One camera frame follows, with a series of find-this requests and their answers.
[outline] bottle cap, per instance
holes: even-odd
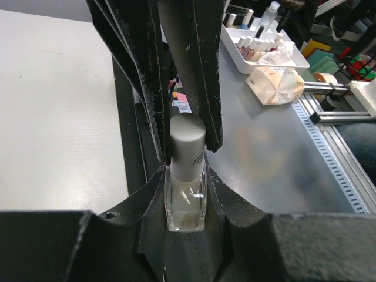
[[[260,39],[260,43],[257,45],[257,50],[256,51],[259,51],[261,52],[263,50],[263,46],[265,44],[265,40],[264,39]]]
[[[281,40],[281,38],[283,37],[283,34],[282,33],[278,33],[277,34],[277,36],[276,36],[276,38],[275,38],[275,44],[274,44],[274,46],[273,46],[273,48],[275,49],[276,47],[278,47],[278,44],[279,44],[279,42],[280,42],[280,40]]]
[[[226,13],[226,16],[224,17],[223,24],[227,25],[227,22],[229,21],[230,13]]]
[[[266,47],[266,51],[270,51],[271,48],[273,48],[274,44],[276,44],[276,42],[274,40],[270,40],[270,43],[269,43],[269,46]]]
[[[252,16],[252,18],[249,20],[248,28],[250,28],[252,26],[253,21],[254,21],[254,16]]]
[[[268,48],[269,44],[270,44],[270,40],[265,39],[265,44],[264,44],[264,47],[263,47],[263,51],[266,51],[266,49]]]
[[[282,46],[283,44],[284,44],[284,40],[280,39],[280,41],[278,42],[277,48],[278,48],[279,46]]]
[[[265,28],[265,27],[260,26],[260,28],[258,29],[258,31],[257,31],[257,33],[256,33],[256,35],[255,35],[254,37],[256,37],[256,38],[260,38],[261,33],[263,33],[263,31],[264,31],[264,28]]]
[[[199,116],[181,113],[171,118],[171,175],[183,182],[199,179],[204,168],[206,128]]]
[[[236,14],[232,13],[229,17],[229,20],[227,21],[227,24],[228,25],[233,25],[234,24],[234,21],[236,19]]]
[[[252,16],[253,16],[253,10],[248,10],[248,13],[247,13],[246,17],[243,20],[243,24],[248,25],[248,23],[249,23],[250,19],[252,18]]]
[[[247,40],[247,38],[245,36],[241,36],[238,43],[236,44],[236,46],[238,48],[243,47],[246,40]]]
[[[283,34],[282,33],[278,33],[274,41],[279,42],[280,39],[282,39],[282,37],[283,37]]]
[[[280,8],[280,5],[277,1],[273,1],[269,6],[269,11],[272,13],[276,13]]]
[[[237,21],[237,23],[236,23],[236,26],[241,26],[241,23],[243,23],[243,20],[244,20],[244,16],[243,15],[240,15],[240,16],[238,16],[238,21]]]
[[[257,38],[253,38],[252,42],[249,45],[249,49],[255,50],[256,46],[260,43],[260,40]]]
[[[252,37],[251,36],[247,36],[247,39],[243,45],[243,47],[248,47],[249,43],[252,41]]]

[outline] metal table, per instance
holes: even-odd
[[[224,145],[207,157],[228,186],[266,212],[367,212],[299,103],[262,106],[222,43],[219,67]]]

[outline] red object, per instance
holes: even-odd
[[[344,57],[346,57],[346,55],[349,53],[350,50],[351,50],[351,47],[347,47],[346,50],[343,51],[343,53],[338,56],[338,58],[343,59]]]

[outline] label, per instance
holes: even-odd
[[[281,82],[276,91],[276,98],[278,104],[289,103],[294,100],[294,88],[297,84],[297,79],[294,72],[290,68],[273,68],[275,71],[282,73]]]

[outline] tape roll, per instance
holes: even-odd
[[[313,77],[316,78],[318,82],[333,83],[333,84],[338,83],[337,79],[333,75],[330,75],[329,73],[314,72]],[[321,95],[315,94],[315,97],[316,99],[320,99]]]

